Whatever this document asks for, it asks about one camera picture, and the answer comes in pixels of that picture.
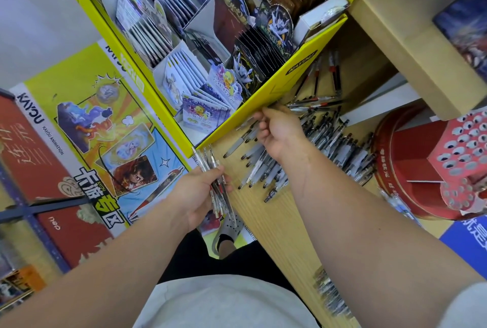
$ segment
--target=white wall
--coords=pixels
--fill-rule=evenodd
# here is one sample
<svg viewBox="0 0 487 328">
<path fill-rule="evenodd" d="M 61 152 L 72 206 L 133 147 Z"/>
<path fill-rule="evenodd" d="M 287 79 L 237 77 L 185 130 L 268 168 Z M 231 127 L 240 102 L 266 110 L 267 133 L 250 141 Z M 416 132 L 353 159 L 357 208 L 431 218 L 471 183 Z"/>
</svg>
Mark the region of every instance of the white wall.
<svg viewBox="0 0 487 328">
<path fill-rule="evenodd" d="M 75 0 L 0 0 L 0 87 L 27 80 L 99 39 Z"/>
</svg>

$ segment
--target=white t-shirt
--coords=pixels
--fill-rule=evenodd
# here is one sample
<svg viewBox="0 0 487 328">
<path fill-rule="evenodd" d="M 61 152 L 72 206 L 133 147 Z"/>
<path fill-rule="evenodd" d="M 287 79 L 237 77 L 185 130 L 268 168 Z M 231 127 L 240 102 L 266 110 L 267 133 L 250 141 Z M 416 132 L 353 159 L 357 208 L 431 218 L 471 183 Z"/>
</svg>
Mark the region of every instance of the white t-shirt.
<svg viewBox="0 0 487 328">
<path fill-rule="evenodd" d="M 487 326 L 487 283 L 470 286 L 448 307 L 438 328 Z M 157 285 L 134 328 L 316 328 L 292 292 L 241 275 L 208 275 Z"/>
</svg>

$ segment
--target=forearm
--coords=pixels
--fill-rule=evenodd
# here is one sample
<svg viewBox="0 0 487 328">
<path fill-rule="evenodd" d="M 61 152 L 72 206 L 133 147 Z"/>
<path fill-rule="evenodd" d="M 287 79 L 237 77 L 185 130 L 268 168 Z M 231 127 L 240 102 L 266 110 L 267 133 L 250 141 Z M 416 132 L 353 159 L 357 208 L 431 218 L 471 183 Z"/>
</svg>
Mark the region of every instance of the forearm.
<svg viewBox="0 0 487 328">
<path fill-rule="evenodd" d="M 362 326 L 433 327 L 462 289 L 483 281 L 313 145 L 300 140 L 292 152 L 283 168 L 309 237 Z"/>
<path fill-rule="evenodd" d="M 18 327 L 132 327 L 187 225 L 168 201 L 2 319 Z"/>
</svg>

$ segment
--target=foot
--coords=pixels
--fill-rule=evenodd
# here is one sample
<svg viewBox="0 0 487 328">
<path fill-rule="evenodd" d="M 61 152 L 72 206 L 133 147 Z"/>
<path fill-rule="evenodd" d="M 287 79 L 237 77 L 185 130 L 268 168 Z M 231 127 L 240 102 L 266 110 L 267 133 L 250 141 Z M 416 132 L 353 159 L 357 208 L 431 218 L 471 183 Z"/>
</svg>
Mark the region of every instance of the foot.
<svg viewBox="0 0 487 328">
<path fill-rule="evenodd" d="M 235 213 L 235 219 L 237 221 L 237 226 L 234 227 L 232 221 L 230 220 L 230 217 L 228 215 L 225 216 L 225 219 L 223 220 L 223 224 L 220 226 L 220 229 L 218 229 L 218 233 L 216 233 L 215 239 L 213 240 L 213 244 L 211 245 L 211 249 L 215 253 L 215 255 L 218 255 L 218 250 L 217 250 L 217 245 L 218 241 L 220 240 L 220 236 L 222 234 L 227 235 L 230 237 L 234 242 L 239 236 L 240 232 L 244 228 L 244 224 L 242 219 L 238 216 L 237 213 Z"/>
</svg>

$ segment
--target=red round display stand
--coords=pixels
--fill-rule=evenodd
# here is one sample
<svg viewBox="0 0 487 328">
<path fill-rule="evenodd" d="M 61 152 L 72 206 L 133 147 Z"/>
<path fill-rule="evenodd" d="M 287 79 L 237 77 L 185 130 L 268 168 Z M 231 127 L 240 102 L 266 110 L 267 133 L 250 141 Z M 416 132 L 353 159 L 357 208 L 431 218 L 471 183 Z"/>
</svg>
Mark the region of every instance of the red round display stand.
<svg viewBox="0 0 487 328">
<path fill-rule="evenodd" d="M 374 139 L 378 155 L 377 182 L 390 196 L 399 195 L 413 214 L 422 219 L 466 220 L 481 215 L 462 215 L 459 210 L 449 208 L 441 196 L 439 182 L 442 179 L 428 162 L 428 155 L 441 139 L 448 122 L 431 122 L 400 130 L 423 109 L 409 106 L 392 111 L 377 127 Z"/>
</svg>

